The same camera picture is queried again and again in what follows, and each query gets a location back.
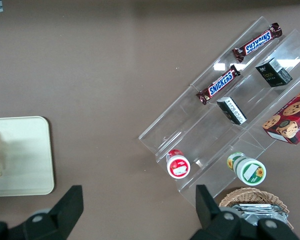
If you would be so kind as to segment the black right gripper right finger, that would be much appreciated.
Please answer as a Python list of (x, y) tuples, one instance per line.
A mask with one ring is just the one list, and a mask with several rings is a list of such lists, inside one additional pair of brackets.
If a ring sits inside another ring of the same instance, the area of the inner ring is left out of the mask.
[(195, 208), (201, 229), (192, 240), (298, 240), (299, 237), (280, 220), (260, 219), (257, 225), (230, 211), (221, 211), (206, 185), (197, 185)]

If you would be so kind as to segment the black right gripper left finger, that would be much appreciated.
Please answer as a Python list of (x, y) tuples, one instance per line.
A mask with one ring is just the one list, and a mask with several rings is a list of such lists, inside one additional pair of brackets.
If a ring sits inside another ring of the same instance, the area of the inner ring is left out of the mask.
[(73, 185), (47, 213), (8, 228), (0, 221), (0, 240), (66, 240), (84, 211), (83, 188)]

